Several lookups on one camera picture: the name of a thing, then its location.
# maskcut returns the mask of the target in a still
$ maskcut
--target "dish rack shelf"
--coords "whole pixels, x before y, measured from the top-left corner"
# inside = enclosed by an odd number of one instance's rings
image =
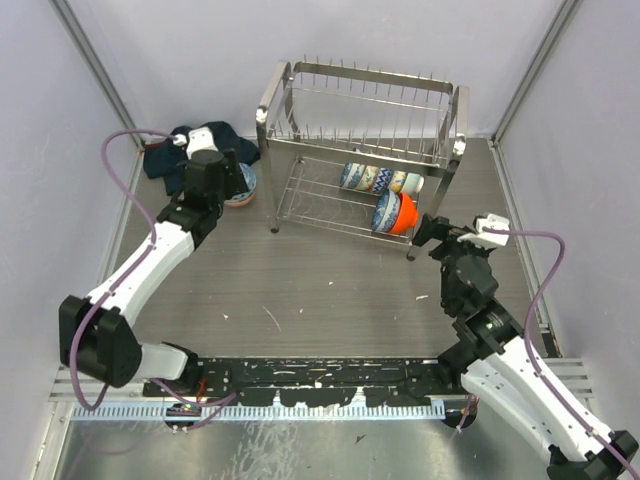
[[[422,214],[435,216],[466,147],[469,91],[451,83],[373,70],[368,66],[306,60],[280,62],[260,101],[256,127],[263,161],[269,226],[278,219],[410,245],[417,256],[419,228],[403,235],[371,231],[378,197],[339,187],[346,163],[385,167],[437,185]],[[273,151],[293,153],[284,193],[276,201]],[[413,199],[418,204],[417,195]]]

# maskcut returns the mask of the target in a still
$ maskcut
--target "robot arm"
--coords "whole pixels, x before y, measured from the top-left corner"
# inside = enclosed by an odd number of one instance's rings
[[[549,465],[552,480],[617,478],[622,465],[596,435],[627,461],[635,455],[637,441],[588,412],[532,348],[538,373],[522,327],[494,298],[498,283],[488,257],[508,237],[484,229],[508,230],[509,221],[490,214],[477,217],[471,229],[454,227],[446,218],[425,217],[419,233],[425,241],[441,241],[429,255],[442,264],[442,307],[456,319],[453,326],[460,339],[438,357],[441,379],[462,386],[516,428]],[[569,413],[549,385],[593,430],[587,431]]]
[[[208,128],[178,136],[187,145],[184,187],[174,194],[140,247],[102,285],[85,298],[69,296],[60,306],[60,357],[69,365],[71,342],[82,318],[105,293],[110,294],[91,320],[78,349],[78,370],[108,385],[121,387],[133,379],[162,378],[181,391],[190,391],[201,376],[198,357],[170,344],[138,343],[132,327],[149,297],[182,260],[191,255],[216,227],[225,200],[247,191],[232,150],[219,152]],[[135,264],[152,246],[144,262]],[[113,288],[124,272],[126,279]]]

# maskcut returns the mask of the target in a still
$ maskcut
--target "white backdrop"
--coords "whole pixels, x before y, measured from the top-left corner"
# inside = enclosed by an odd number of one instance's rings
[[[70,0],[138,126],[227,120],[255,135],[278,60],[307,54],[471,88],[493,133],[560,0]]]
[[[22,480],[49,420],[58,306],[95,286],[122,205],[99,155],[121,126],[47,2],[0,10],[0,457]],[[110,150],[128,179],[133,144]]]
[[[636,438],[638,25],[636,0],[584,2],[503,143],[526,226],[568,244],[548,295],[560,344],[584,359],[605,419]],[[534,247],[546,272],[557,248]]]

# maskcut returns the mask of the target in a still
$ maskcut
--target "glossy gray surface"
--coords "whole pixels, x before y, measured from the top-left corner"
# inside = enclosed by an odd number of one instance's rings
[[[272,161],[281,191],[291,158]],[[260,162],[255,169],[260,175]],[[138,195],[154,215],[167,203],[161,180],[141,178]],[[466,224],[487,211],[506,214],[487,142],[474,139],[440,213]],[[265,215],[259,190],[248,206],[225,209],[142,310],[139,340],[208,356],[435,356],[455,342],[439,305],[439,265],[426,251],[408,262],[395,246],[284,221],[274,235]],[[146,233],[132,213],[119,261]],[[529,296],[515,245],[492,254],[491,265],[499,299],[524,319]]]
[[[533,449],[488,407],[455,437],[439,421],[231,422],[186,435],[151,422],[75,422],[61,461],[56,480],[546,478]]]

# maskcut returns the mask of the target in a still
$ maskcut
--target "white scuff mark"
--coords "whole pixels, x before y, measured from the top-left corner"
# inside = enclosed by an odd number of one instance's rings
[[[273,316],[273,314],[269,311],[267,307],[263,306],[262,308],[264,309],[265,312],[269,314],[269,316],[271,317],[271,320],[273,320],[273,323],[275,323],[276,327],[278,327],[278,330],[282,331],[282,329],[280,328],[280,324],[276,320],[276,317]]]

